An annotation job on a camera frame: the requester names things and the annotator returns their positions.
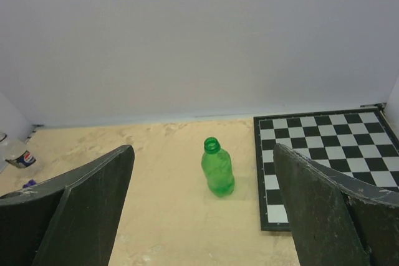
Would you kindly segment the green plastic bottle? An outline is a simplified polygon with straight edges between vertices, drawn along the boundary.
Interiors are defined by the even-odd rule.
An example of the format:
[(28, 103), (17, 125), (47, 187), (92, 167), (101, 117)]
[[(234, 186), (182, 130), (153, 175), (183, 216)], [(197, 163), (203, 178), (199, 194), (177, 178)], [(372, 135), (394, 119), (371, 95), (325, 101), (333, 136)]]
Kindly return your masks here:
[(215, 196), (225, 197), (234, 191), (235, 178), (231, 157), (215, 137), (208, 137), (204, 141), (201, 167), (208, 188)]

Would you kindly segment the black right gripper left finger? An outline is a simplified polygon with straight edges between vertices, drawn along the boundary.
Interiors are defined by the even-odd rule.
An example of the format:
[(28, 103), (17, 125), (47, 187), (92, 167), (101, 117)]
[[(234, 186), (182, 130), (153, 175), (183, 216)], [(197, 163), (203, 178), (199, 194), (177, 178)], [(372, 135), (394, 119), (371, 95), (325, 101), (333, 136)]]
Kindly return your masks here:
[(122, 145), (1, 196), (1, 265), (108, 265), (134, 160)]

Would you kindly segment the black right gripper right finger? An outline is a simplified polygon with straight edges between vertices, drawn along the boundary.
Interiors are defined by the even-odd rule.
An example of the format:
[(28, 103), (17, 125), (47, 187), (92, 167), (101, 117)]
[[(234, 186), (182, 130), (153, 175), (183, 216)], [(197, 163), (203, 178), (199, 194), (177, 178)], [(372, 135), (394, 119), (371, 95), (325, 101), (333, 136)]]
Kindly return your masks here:
[(301, 265), (398, 265), (398, 193), (286, 145), (274, 167)]

